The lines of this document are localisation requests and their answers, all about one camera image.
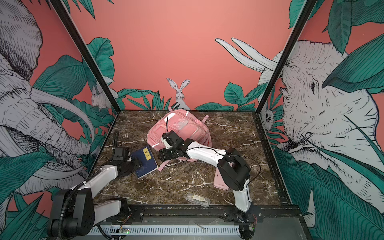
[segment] rabbit illustration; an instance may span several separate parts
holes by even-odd
[[[180,86],[180,88],[177,87],[177,84],[172,80],[167,78],[169,85],[176,90],[176,108],[177,109],[184,109],[184,110],[190,110],[190,108],[185,104],[184,102],[184,94],[183,94],[183,88],[185,88],[189,84],[189,79],[184,80]]]
[[[109,85],[113,82],[113,80],[109,77],[103,76],[104,81]],[[118,97],[118,94],[109,87],[112,96],[114,98]],[[105,95],[103,89],[101,88],[100,84],[96,82],[96,87],[92,87],[92,106],[98,106],[101,108],[111,108],[111,102],[108,100],[107,96]]]

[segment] white tusk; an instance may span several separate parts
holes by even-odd
[[[84,122],[88,125],[89,129],[91,130],[92,141],[93,141],[94,135],[95,135],[95,130],[93,128],[92,122],[89,119],[89,117],[83,111],[81,111],[79,108],[77,108],[76,106],[74,106],[70,102],[65,101],[64,99],[61,99],[59,97],[56,97],[52,94],[46,93],[46,92],[41,91],[41,90],[36,89],[36,88],[32,88],[31,99],[37,103],[48,103],[48,104],[52,104],[52,105],[57,106],[57,107],[67,109],[67,110],[73,112],[74,114],[76,114],[77,116],[79,116],[80,118],[82,118],[84,120]]]
[[[264,57],[250,45],[246,44],[243,41],[240,41],[239,39],[232,38],[232,41],[236,43],[246,54],[248,54],[256,62],[260,63],[268,69],[275,70],[277,62]]]
[[[263,65],[242,55],[236,48],[232,47],[232,45],[230,45],[226,41],[221,40],[219,38],[216,38],[215,41],[222,45],[242,65],[258,72],[264,71],[265,67]]]
[[[0,149],[10,157],[17,157],[25,154],[4,126],[0,126]]]
[[[43,166],[39,170],[37,170],[33,175],[35,177],[46,179],[46,180],[58,180],[58,179],[65,179],[67,177],[72,177],[79,173],[83,167],[78,167],[71,171],[58,171],[51,168],[48,168],[46,166]]]

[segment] marble surface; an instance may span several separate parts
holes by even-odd
[[[100,168],[112,155],[112,138],[115,129],[120,130],[119,146],[132,150],[144,147],[149,129],[161,119],[164,111],[123,111],[95,166]],[[275,182],[265,159],[251,113],[192,112],[202,120],[210,117],[206,125],[210,130],[212,144],[217,149],[236,148],[241,155],[258,161],[259,176],[249,184],[250,195],[255,205],[280,205]],[[151,148],[158,165],[158,152]],[[251,179],[259,172],[257,163],[246,159],[251,167]],[[114,197],[125,197],[130,204],[191,204],[185,199],[187,192],[210,198],[210,204],[234,204],[232,190],[221,190],[213,186],[216,168],[202,161],[184,162],[172,160],[164,169],[154,171],[141,179],[136,173],[116,178],[95,197],[95,203]]]

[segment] book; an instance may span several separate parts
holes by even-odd
[[[135,151],[131,154],[131,156],[137,157],[142,164],[142,166],[136,170],[138,179],[159,168],[148,145],[141,148],[140,150]]]

